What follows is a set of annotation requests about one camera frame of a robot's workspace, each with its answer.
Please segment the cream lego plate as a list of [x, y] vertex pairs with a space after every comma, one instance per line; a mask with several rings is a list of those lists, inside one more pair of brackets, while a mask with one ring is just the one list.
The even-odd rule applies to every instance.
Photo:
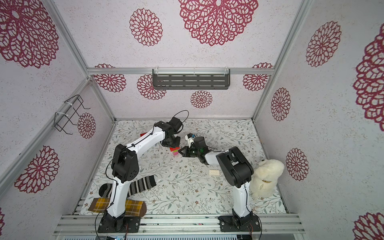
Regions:
[[210, 176], [219, 176], [220, 171], [219, 170], [209, 170], [209, 175]]

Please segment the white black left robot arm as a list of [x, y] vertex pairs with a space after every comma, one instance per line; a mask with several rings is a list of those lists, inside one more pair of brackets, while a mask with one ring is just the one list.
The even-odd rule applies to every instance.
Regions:
[[139, 173], [139, 157], [157, 143], [166, 148], [177, 148], [181, 138], [177, 136], [183, 126], [173, 117], [168, 122], [159, 121], [143, 136], [126, 145], [117, 145], [111, 162], [113, 186], [107, 215], [117, 219], [125, 215], [126, 198], [131, 182]]

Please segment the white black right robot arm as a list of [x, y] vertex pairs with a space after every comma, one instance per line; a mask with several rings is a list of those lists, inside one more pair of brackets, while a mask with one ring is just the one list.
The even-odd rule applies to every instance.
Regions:
[[249, 204], [250, 182], [254, 169], [238, 147], [228, 150], [212, 151], [204, 137], [193, 134], [186, 136], [187, 146], [179, 153], [185, 158], [197, 158], [204, 165], [220, 166], [225, 179], [233, 187], [233, 217], [246, 220], [252, 216]]

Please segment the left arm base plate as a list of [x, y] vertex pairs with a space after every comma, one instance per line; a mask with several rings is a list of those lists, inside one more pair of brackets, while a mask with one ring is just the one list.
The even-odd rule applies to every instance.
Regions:
[[107, 214], [102, 217], [97, 233], [137, 233], [140, 223], [140, 217], [120, 216], [114, 218]]

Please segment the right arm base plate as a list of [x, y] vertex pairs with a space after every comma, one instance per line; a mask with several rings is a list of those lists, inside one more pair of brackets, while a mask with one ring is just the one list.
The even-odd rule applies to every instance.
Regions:
[[248, 215], [243, 218], [235, 216], [219, 216], [221, 232], [261, 232], [262, 225], [256, 215]]

